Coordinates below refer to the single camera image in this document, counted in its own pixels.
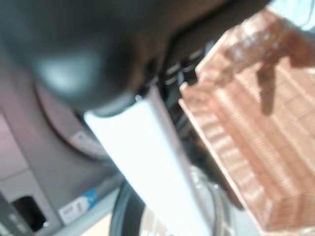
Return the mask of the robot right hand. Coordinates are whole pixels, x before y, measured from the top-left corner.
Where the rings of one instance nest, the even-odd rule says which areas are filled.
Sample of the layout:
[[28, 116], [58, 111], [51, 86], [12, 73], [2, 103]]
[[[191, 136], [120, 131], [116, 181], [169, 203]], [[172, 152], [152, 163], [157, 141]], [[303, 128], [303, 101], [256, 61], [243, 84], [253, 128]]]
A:
[[84, 120], [135, 192], [177, 236], [211, 218], [159, 88], [164, 73], [266, 0], [3, 0], [6, 57]]

